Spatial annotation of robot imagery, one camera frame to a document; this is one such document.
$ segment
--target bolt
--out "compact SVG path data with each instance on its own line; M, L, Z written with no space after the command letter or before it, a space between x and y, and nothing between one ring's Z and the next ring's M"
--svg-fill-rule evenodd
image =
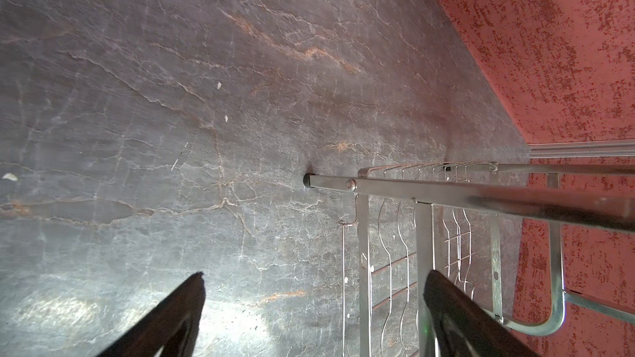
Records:
M355 180L354 179L349 179L346 181L346 189L353 191L355 190L355 188L357 187L357 185L355 184Z

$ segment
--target stainless steel rack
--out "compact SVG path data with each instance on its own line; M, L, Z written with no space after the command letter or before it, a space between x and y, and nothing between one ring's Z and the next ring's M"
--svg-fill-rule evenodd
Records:
M530 172L546 174L550 189L500 185L503 174ZM416 163L361 169L356 178L307 174L306 186L356 194L356 219L342 224L342 254L344 228L356 225L360 356L438 353L422 292L417 291L417 284L424 284L432 269L444 273L470 297L486 283L491 310L484 310L506 327L529 335L544 336L559 329L565 321L565 302L635 324L631 309L565 289L561 239L563 223L634 232L635 199L564 191L558 189L560 174L635 176L635 166ZM372 196L379 197L374 204ZM374 216L371 221L372 210L377 211L376 224ZM551 315L543 323L525 323L503 313L499 214L549 221ZM489 229L489 282L482 282L482 268L478 276L473 268L473 239L477 235L482 239L484 229ZM342 264L344 291L344 259ZM410 301L415 292L417 304Z

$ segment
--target red speckled wall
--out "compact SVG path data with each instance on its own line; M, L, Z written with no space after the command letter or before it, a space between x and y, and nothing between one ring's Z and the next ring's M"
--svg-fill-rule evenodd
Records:
M439 0L527 143L635 138L635 0Z
M635 0L439 0L530 144L635 138ZM635 158L577 163L633 163ZM565 176L562 187L635 196L635 178ZM532 187L545 187L532 176ZM635 236L563 231L566 286L635 308ZM526 220L514 316L549 315L546 224ZM548 337L517 334L544 356L635 355L635 326L567 305Z

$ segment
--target black rubber end cap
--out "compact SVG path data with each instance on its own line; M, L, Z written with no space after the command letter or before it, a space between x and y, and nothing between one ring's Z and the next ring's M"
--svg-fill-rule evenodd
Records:
M304 174L304 178L302 178L302 183L304 184L304 186L306 187L311 187L311 176L314 176L317 174L312 174L310 172L307 172L306 174Z

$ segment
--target white speck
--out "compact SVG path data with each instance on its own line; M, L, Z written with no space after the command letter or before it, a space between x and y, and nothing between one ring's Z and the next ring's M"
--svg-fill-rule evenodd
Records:
M6 174L4 174L2 176L2 179L12 180L13 182L17 182L18 181L18 177L16 177L15 174L12 174L10 172L7 172Z

